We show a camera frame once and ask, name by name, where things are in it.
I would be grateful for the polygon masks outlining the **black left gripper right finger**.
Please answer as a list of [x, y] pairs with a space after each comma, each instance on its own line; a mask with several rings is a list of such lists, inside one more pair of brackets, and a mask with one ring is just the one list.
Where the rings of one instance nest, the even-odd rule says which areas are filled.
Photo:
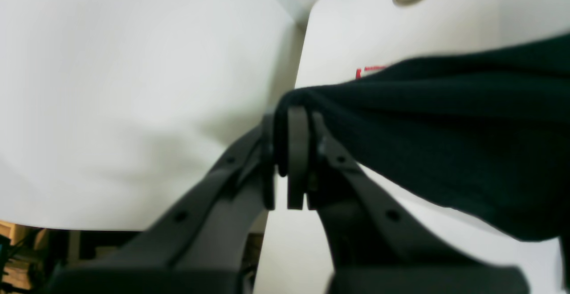
[[479, 263], [373, 182], [319, 113], [287, 111], [288, 209], [307, 205], [334, 266], [329, 294], [527, 294], [519, 268]]

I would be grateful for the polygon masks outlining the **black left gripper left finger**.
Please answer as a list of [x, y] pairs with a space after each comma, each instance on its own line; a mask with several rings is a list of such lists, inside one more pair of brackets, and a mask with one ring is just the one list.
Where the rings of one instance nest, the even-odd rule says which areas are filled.
[[235, 141], [147, 231], [104, 259], [64, 270], [49, 294], [250, 294], [250, 228], [273, 209], [273, 114]]

